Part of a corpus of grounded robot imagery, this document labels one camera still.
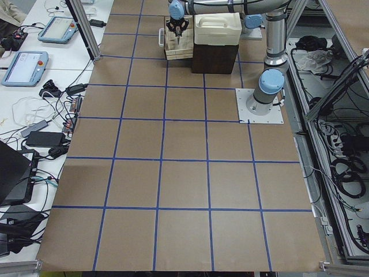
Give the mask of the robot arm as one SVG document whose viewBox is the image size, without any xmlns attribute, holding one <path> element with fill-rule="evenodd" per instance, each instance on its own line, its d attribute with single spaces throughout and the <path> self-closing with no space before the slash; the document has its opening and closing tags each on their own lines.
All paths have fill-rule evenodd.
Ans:
<svg viewBox="0 0 369 277">
<path fill-rule="evenodd" d="M 187 29 L 185 15 L 244 13 L 264 14 L 266 17 L 266 56 L 264 71 L 256 88 L 246 101 L 249 112 L 268 114 L 276 95 L 282 90 L 287 70 L 287 6 L 289 1 L 169 1 L 170 22 L 168 28 L 177 37 Z"/>
</svg>

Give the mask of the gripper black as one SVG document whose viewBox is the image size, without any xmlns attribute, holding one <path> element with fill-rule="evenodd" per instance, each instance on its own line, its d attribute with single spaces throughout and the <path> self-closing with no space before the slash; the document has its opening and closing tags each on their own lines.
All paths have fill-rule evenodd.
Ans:
<svg viewBox="0 0 369 277">
<path fill-rule="evenodd" d="M 183 31 L 189 26 L 189 20 L 180 18 L 178 20 L 170 17 L 169 22 L 166 23 L 167 28 L 175 33 L 176 37 L 182 37 Z"/>
</svg>

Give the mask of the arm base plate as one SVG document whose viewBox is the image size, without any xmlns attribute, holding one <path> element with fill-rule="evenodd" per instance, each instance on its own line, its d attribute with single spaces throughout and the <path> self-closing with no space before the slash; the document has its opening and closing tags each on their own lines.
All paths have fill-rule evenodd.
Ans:
<svg viewBox="0 0 369 277">
<path fill-rule="evenodd" d="M 236 102 L 240 123 L 277 124 L 284 123 L 278 97 L 272 103 L 260 104 L 254 99 L 254 89 L 236 88 Z"/>
</svg>

